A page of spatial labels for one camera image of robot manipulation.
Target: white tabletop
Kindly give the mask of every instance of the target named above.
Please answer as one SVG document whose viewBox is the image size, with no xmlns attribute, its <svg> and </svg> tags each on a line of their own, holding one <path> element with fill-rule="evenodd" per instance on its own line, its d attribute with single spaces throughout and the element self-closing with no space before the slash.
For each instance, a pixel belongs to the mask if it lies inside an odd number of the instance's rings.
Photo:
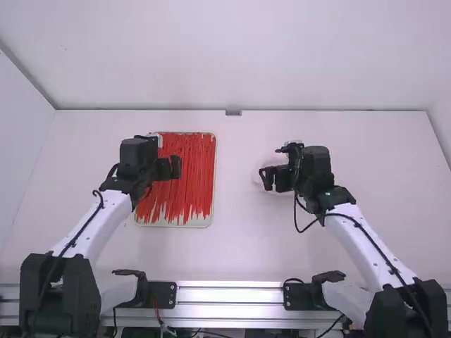
<svg viewBox="0 0 451 338">
<path fill-rule="evenodd" d="M 283 142 L 330 149 L 336 183 L 355 196 L 382 240 L 421 278 L 451 282 L 450 170 L 424 112 L 60 111 L 0 257 L 16 278 L 31 252 L 46 252 L 93 201 L 119 144 L 151 131 L 218 137 L 214 215 L 205 229 L 138 227 L 130 216 L 97 265 L 170 280 L 284 280 L 326 270 L 359 274 L 319 225 L 297 234 L 292 195 L 259 191 L 252 173 Z M 299 211 L 298 222 L 313 219 Z"/>
</svg>

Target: black clamp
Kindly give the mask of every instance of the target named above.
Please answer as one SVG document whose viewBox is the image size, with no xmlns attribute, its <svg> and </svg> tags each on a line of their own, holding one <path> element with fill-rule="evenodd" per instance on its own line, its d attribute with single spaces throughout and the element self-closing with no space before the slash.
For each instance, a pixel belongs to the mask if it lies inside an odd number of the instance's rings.
<svg viewBox="0 0 451 338">
<path fill-rule="evenodd" d="M 283 307 L 287 311 L 333 310 L 324 300 L 322 284 L 340 282 L 346 275 L 341 271 L 328 271 L 315 275 L 311 283 L 293 283 L 294 279 L 283 283 Z"/>
<path fill-rule="evenodd" d="M 120 276 L 134 275 L 138 278 L 136 296 L 131 301 L 119 305 L 121 308 L 139 306 L 140 308 L 175 308 L 177 284 L 175 282 L 148 281 L 144 271 L 121 269 L 113 274 Z"/>
</svg>

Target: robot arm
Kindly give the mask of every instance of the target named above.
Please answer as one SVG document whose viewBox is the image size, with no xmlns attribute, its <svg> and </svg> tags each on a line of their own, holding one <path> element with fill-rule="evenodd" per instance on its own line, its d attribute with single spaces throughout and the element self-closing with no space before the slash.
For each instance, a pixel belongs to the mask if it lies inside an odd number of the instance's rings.
<svg viewBox="0 0 451 338">
<path fill-rule="evenodd" d="M 369 298 L 358 288 L 358 299 L 350 301 L 349 287 L 324 282 L 326 303 L 364 328 L 365 337 L 447 337 L 443 288 L 435 280 L 420 280 L 371 229 L 355 198 L 335 185 L 328 149 L 291 142 L 276 152 L 287 154 L 288 164 L 260 169 L 265 190 L 275 186 L 277 192 L 301 196 L 304 209 L 342 244 L 374 293 Z"/>
<path fill-rule="evenodd" d="M 78 237 L 77 244 L 70 246 L 63 253 L 63 258 L 82 255 L 89 259 L 91 264 L 95 264 L 111 235 L 133 210 L 132 201 L 127 194 L 115 190 L 106 190 L 101 193 L 101 197 L 103 208 L 91 220 L 82 235 Z M 51 248 L 52 256 L 58 257 L 60 255 L 68 242 L 76 236 L 91 215 L 94 214 L 100 203 L 100 200 L 94 202 L 72 231 Z"/>
<path fill-rule="evenodd" d="M 98 199 L 88 212 L 51 251 L 32 253 L 23 261 L 22 331 L 87 337 L 97 329 L 100 313 L 121 303 L 147 300 L 144 272 L 115 270 L 104 278 L 94 274 L 92 266 L 116 228 L 150 192 L 152 182 L 180 177 L 180 158 L 159 158 L 161 145 L 158 134 L 124 139 L 120 162 L 99 191 L 93 191 Z"/>
</svg>

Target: wire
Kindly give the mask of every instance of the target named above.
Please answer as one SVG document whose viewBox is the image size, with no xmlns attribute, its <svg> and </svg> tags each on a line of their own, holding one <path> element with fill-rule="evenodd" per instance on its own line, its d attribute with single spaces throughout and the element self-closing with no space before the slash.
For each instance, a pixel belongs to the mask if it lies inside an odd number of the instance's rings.
<svg viewBox="0 0 451 338">
<path fill-rule="evenodd" d="M 204 333 L 204 334 L 210 334 L 212 336 L 217 336 L 217 337 L 221 337 L 221 338 L 233 338 L 231 336 L 226 336 L 225 334 L 221 334 L 221 333 L 215 333 L 215 332 L 208 332 L 208 331 L 197 331 L 197 333 Z"/>
<path fill-rule="evenodd" d="M 426 329 L 429 333 L 429 336 L 431 338 L 434 337 L 433 331 L 432 331 L 432 327 L 431 324 L 429 322 L 429 319 L 426 317 L 426 314 L 424 313 L 423 309 L 421 308 L 419 302 L 416 300 L 415 295 L 413 294 L 413 292 L 410 290 L 409 286 L 407 285 L 407 283 L 405 282 L 404 278 L 402 278 L 400 272 L 398 271 L 398 269 L 392 264 L 392 262 L 390 261 L 390 259 L 388 259 L 388 257 L 384 254 L 384 252 L 382 251 L 382 249 L 379 247 L 379 245 L 377 245 L 377 243 L 374 241 L 374 239 L 370 236 L 370 234 L 365 230 L 365 228 L 362 227 L 362 225 L 357 222 L 353 217 L 345 215 L 344 213 L 327 213 L 327 214 L 323 214 L 318 216 L 315 220 L 311 221 L 303 230 L 299 231 L 297 224 L 295 223 L 295 227 L 296 230 L 299 233 L 303 233 L 305 230 L 307 230 L 309 227 L 311 227 L 314 223 L 316 223 L 319 220 L 324 220 L 324 218 L 326 217 L 331 217 L 331 216 L 338 216 L 338 217 L 343 217 L 346 218 L 347 220 L 350 220 L 351 222 L 354 223 L 354 226 L 359 228 L 365 235 L 365 237 L 370 241 L 370 243 L 374 246 L 374 248 L 377 250 L 377 252 L 381 255 L 381 257 L 383 258 L 383 260 L 385 261 L 385 263 L 388 265 L 388 267 L 391 269 L 391 271 L 393 272 L 393 274 L 395 274 L 395 276 L 398 278 L 398 280 L 401 282 L 402 286 L 404 287 L 404 291 L 406 292 L 407 296 L 410 298 L 410 301 L 412 302 L 412 307 L 414 308 L 414 310 L 416 310 L 421 318 L 421 320 L 423 321 L 424 325 L 426 326 Z"/>
<path fill-rule="evenodd" d="M 116 320 L 116 308 L 113 308 L 113 334 L 111 335 L 112 338 L 114 338 L 118 334 L 118 322 Z"/>
<path fill-rule="evenodd" d="M 341 315 L 340 317 L 338 317 L 335 322 L 333 322 L 333 324 L 323 333 L 321 333 L 317 338 L 322 338 L 324 337 L 326 334 L 328 334 L 330 331 L 332 331 L 333 327 L 337 325 L 338 322 L 340 322 L 340 320 L 342 320 L 342 318 L 344 318 L 345 315 Z"/>
<path fill-rule="evenodd" d="M 303 280 L 300 280 L 299 278 L 294 278 L 294 277 L 288 278 L 286 281 L 284 281 L 283 284 L 285 285 L 285 284 L 287 284 L 288 282 L 298 282 L 298 283 L 304 284 L 304 281 L 303 281 Z"/>
<path fill-rule="evenodd" d="M 44 295 L 47 292 L 47 289 L 49 287 L 51 277 L 55 273 L 56 269 L 58 268 L 60 260 L 63 258 L 64 254 L 69 250 L 70 247 L 74 247 L 75 243 L 80 237 L 80 235 L 85 231 L 86 227 L 91 223 L 91 221 L 94 219 L 94 217 L 99 213 L 99 211 L 104 207 L 104 197 L 101 195 L 101 193 L 98 190 L 92 190 L 92 194 L 94 196 L 98 196 L 100 198 L 100 203 L 97 206 L 96 210 L 92 213 L 92 215 L 87 219 L 85 224 L 80 228 L 80 230 L 77 232 L 77 234 L 66 244 L 66 246 L 61 250 L 60 254 L 56 257 L 54 264 L 50 268 L 49 272 L 47 273 L 47 276 L 44 280 L 44 283 L 42 284 L 42 290 L 39 294 L 39 301 L 37 303 L 37 309 L 35 313 L 35 317 L 33 318 L 33 324 L 31 328 L 31 333 L 35 333 L 36 324 L 37 324 L 37 317 L 39 316 L 39 312 L 41 310 L 42 301 L 44 300 Z"/>
<path fill-rule="evenodd" d="M 192 334 L 192 336 L 190 338 L 196 337 L 196 335 L 200 332 L 200 330 L 202 330 L 201 327 L 194 334 Z"/>
<path fill-rule="evenodd" d="M 297 212 L 296 212 L 296 209 L 297 209 L 297 208 L 296 208 L 296 205 L 297 205 L 297 204 L 299 204 L 306 212 L 308 212 L 308 211 L 307 211 L 307 208 L 305 208 L 305 207 L 301 204 L 301 202 L 299 202 L 299 199 L 297 198 L 297 192 L 295 192 L 295 205 L 294 205 L 294 207 L 293 207 L 293 219 L 294 219 L 294 221 L 295 221 L 295 228 L 296 228 L 296 231 L 297 231 L 298 233 L 302 234 L 303 232 L 306 232 L 313 224 L 315 224 L 316 221 L 319 220 L 319 218 L 317 218 L 317 219 L 311 221 L 304 229 L 299 230 L 299 227 L 297 226 Z"/>
</svg>

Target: aluminum rail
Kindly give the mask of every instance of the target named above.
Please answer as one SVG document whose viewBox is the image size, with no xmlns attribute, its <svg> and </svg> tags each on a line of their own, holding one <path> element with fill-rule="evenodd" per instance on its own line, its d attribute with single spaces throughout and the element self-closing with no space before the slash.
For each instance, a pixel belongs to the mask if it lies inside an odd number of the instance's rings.
<svg viewBox="0 0 451 338">
<path fill-rule="evenodd" d="M 281 282 L 177 282 L 177 304 L 160 310 L 167 325 L 174 327 L 326 329 L 339 317 L 337 311 L 286 311 Z M 451 330 L 451 287 L 448 329 Z M 0 325 L 19 323 L 19 286 L 0 284 Z M 118 308 L 119 327 L 158 327 L 153 309 Z M 113 326 L 113 313 L 101 317 Z"/>
</svg>

